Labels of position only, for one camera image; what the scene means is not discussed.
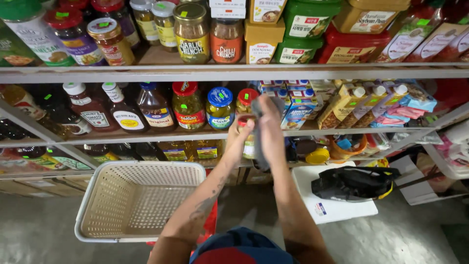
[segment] beige basket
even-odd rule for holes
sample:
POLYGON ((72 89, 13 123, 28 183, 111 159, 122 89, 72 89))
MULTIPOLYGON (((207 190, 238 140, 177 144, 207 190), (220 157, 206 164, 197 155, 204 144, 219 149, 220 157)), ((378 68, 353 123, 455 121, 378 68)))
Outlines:
POLYGON ((115 161, 99 166, 78 211, 83 242, 155 241, 176 208, 205 180, 190 162, 115 161))

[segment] yellow lid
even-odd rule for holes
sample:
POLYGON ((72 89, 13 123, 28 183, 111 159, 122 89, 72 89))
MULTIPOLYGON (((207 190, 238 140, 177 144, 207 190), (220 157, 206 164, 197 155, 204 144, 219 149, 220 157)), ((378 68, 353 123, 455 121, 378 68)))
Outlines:
POLYGON ((318 148, 315 151, 306 155, 305 160, 307 163, 320 164, 329 159, 329 151, 325 148, 318 148))

